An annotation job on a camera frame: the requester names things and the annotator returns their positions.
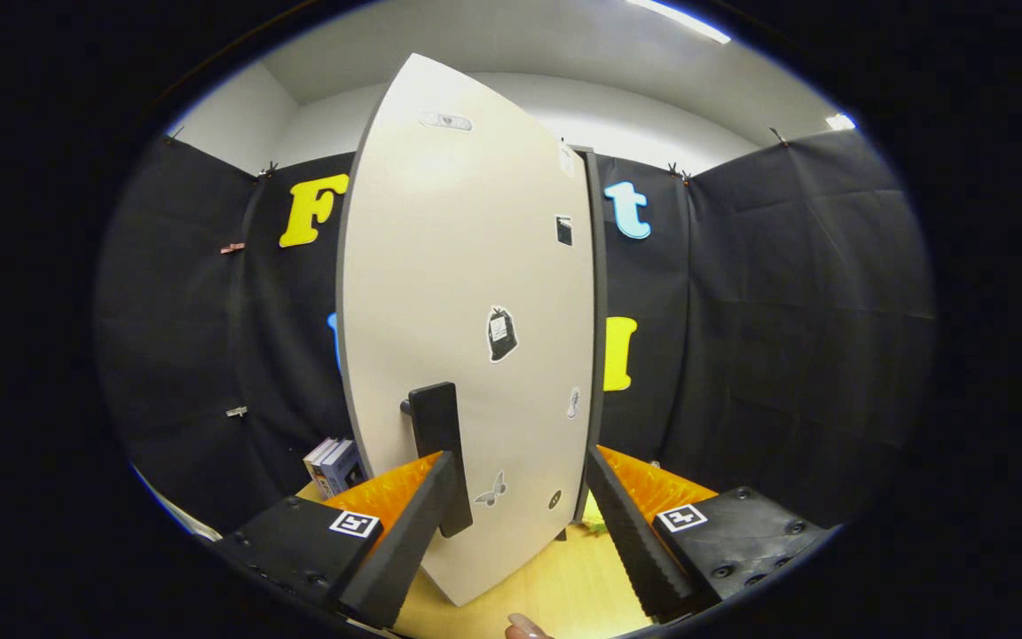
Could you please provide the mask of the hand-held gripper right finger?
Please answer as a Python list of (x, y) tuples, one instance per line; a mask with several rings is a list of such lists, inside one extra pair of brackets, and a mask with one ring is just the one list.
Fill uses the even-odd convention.
[(838, 533), (750, 486), (713, 491), (591, 446), (586, 480), (641, 609), (656, 622), (760, 590)]

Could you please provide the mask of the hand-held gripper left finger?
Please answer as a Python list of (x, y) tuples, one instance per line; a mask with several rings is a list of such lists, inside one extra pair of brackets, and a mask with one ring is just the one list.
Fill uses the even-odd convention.
[(311, 617), (390, 628), (458, 483), (454, 453), (426, 454), (328, 501), (286, 497), (210, 551)]

